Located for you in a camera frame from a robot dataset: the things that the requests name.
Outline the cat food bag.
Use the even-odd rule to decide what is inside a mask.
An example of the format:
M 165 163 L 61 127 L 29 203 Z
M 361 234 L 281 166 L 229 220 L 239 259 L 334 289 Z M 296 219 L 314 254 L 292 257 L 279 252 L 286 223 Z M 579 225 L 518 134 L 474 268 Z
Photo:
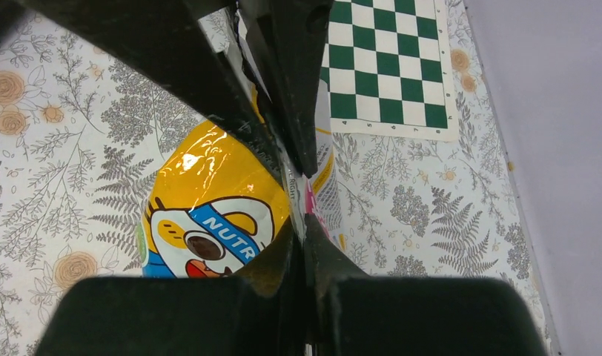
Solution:
M 217 49 L 209 42 L 228 57 L 273 140 L 282 182 L 277 183 L 240 141 L 201 114 L 203 120 L 159 170 L 150 193 L 142 219 L 146 276 L 227 277 L 264 251 L 286 221 L 291 222 L 296 239 L 304 240 L 306 214 L 314 215 L 327 238 L 343 250 L 342 237 L 326 220 L 314 186 L 320 161 L 331 152 L 330 140 L 317 131 L 323 84 L 319 80 L 314 115 L 318 169 L 307 177 L 294 167 L 266 120 L 271 100 L 246 42 L 239 3 L 222 9 L 230 22 L 230 45 Z

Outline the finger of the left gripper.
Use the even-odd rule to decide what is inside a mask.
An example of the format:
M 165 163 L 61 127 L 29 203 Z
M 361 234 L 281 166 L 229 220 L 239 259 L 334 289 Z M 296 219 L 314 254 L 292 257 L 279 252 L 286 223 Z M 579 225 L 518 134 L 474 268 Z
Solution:
M 240 141 L 282 182 L 277 149 L 240 78 L 199 20 L 229 1 L 27 0 L 35 10 L 100 47 Z
M 314 115 L 332 1 L 241 1 L 246 42 L 271 104 L 267 122 L 294 167 L 317 172 Z

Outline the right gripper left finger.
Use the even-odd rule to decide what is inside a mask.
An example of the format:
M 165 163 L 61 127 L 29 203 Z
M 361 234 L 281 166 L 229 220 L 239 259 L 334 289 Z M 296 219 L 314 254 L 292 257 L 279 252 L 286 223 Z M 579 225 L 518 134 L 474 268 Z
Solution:
M 38 355 L 299 355 L 290 221 L 228 277 L 90 277 L 62 298 Z

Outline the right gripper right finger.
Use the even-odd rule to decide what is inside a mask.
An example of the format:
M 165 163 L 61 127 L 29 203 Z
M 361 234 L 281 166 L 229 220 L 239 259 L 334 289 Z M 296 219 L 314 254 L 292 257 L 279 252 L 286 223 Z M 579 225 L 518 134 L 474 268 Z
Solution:
M 520 295 L 502 280 L 372 277 L 304 217 L 314 355 L 544 355 Z

